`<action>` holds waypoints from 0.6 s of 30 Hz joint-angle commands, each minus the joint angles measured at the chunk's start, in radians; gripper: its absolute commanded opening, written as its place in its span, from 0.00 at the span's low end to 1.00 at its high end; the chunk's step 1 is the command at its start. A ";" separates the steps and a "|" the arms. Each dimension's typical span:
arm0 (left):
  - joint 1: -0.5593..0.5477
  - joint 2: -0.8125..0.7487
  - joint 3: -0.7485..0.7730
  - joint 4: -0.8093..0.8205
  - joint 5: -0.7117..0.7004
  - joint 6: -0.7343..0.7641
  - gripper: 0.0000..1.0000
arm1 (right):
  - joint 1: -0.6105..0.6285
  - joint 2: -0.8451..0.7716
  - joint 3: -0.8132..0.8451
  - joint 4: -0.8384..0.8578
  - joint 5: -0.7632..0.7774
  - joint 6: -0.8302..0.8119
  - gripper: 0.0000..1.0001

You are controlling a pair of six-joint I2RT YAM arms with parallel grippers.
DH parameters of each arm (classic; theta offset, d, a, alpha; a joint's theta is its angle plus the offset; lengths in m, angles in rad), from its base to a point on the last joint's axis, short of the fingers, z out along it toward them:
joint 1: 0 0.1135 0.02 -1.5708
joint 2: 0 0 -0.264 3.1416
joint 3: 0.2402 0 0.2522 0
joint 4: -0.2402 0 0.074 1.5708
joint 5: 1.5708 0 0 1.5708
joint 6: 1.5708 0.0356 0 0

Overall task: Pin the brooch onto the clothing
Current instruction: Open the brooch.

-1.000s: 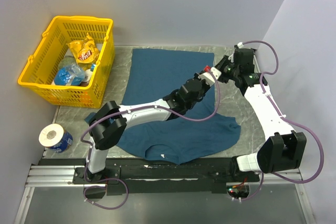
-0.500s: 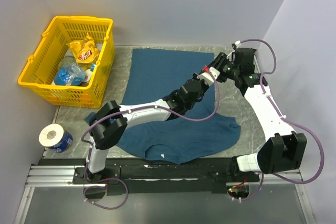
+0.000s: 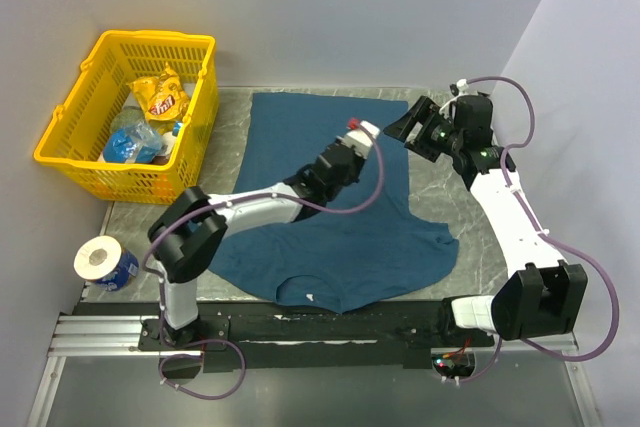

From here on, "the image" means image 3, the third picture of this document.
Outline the blue t-shirt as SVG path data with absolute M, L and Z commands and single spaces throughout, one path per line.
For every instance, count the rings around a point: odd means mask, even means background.
M 294 93 L 256 93 L 235 192 L 269 187 L 312 162 L 352 119 L 384 128 L 408 109 L 404 101 Z M 381 136 L 385 180 L 376 201 L 347 215 L 374 191 L 378 166 L 330 203 L 331 213 L 272 224 L 224 240 L 210 271 L 255 297 L 286 306 L 344 313 L 430 286 L 449 275 L 459 242 L 444 223 L 409 210 L 408 153 Z

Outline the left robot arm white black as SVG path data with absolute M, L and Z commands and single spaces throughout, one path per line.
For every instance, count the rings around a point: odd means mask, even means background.
M 329 144 L 316 160 L 268 188 L 208 196 L 196 186 L 185 190 L 148 231 L 150 247 L 142 266 L 159 282 L 159 338 L 177 349 L 199 335 L 198 278 L 222 242 L 241 232 L 272 224 L 295 223 L 316 214 L 335 214 L 327 204 L 359 181 L 377 142 L 362 131 Z

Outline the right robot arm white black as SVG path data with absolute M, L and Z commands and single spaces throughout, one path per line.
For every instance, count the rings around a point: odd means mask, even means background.
M 543 241 L 518 202 L 515 163 L 494 142 L 493 104 L 483 94 L 462 95 L 451 109 L 421 96 L 387 136 L 431 162 L 447 155 L 466 189 L 482 207 L 504 256 L 508 279 L 495 295 L 451 297 L 437 333 L 456 346 L 472 329 L 505 340 L 567 334 L 576 323 L 588 277 Z

